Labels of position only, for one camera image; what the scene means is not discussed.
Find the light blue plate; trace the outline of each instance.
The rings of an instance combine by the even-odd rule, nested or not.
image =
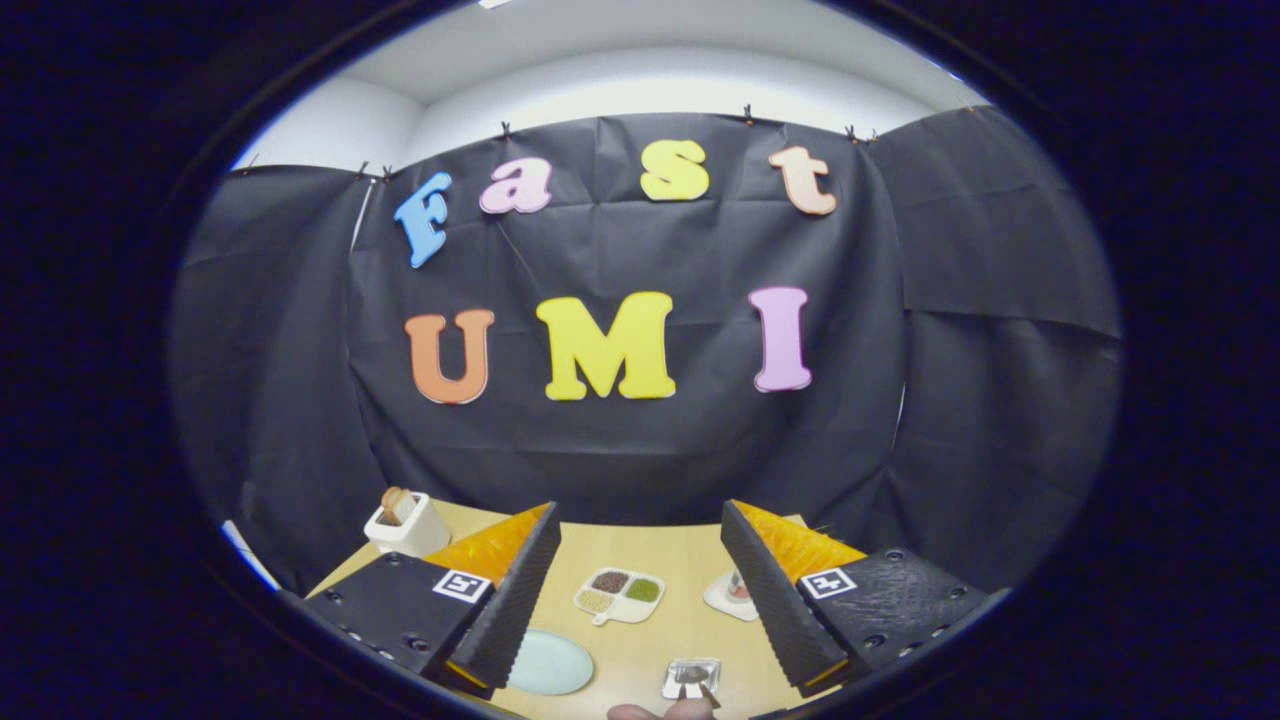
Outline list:
[[[534,694],[566,694],[591,682],[595,664],[577,643],[547,630],[525,630],[507,684]]]

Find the hand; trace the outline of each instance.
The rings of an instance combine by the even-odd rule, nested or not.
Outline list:
[[[677,700],[666,715],[658,717],[639,705],[614,705],[609,708],[608,720],[716,720],[712,716],[712,703],[704,697]]]

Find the yellow letter m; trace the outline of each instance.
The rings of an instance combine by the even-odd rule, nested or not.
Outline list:
[[[605,336],[576,297],[556,297],[539,304],[538,319],[547,323],[552,346],[552,382],[547,386],[547,397],[586,397],[586,386],[577,379],[577,368],[582,368],[595,395],[608,397],[623,363],[627,370],[618,383],[622,397],[676,395],[676,382],[667,377],[663,338],[667,313],[671,313],[669,295],[631,293],[622,300],[613,327]]]

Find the black fabric backdrop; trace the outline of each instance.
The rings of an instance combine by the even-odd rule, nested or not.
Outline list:
[[[640,151],[689,138],[708,192],[654,202]],[[814,217],[767,158],[803,145],[838,199]],[[535,214],[479,208],[517,158],[554,168]],[[445,245],[421,268],[396,208],[448,172]],[[760,393],[750,291],[804,288],[813,383]],[[553,401],[539,302],[669,295],[676,395]],[[489,383],[465,406],[413,386],[404,320],[494,311]],[[1023,578],[1079,507],[1119,393],[1119,311],[1065,182],[991,108],[852,145],[786,123],[652,114],[517,132],[389,182],[265,168],[227,179],[192,240],[174,313],[175,409],[192,471],[289,589],[364,542],[388,484],[568,521],[718,519],[737,497],[864,550],[906,544],[979,587]]]

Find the pink letter i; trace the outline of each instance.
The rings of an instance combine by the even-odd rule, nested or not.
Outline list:
[[[762,287],[748,300],[760,311],[764,336],[764,368],[755,375],[755,389],[777,392],[808,387],[813,373],[800,356],[800,307],[809,302],[809,295],[799,287]]]

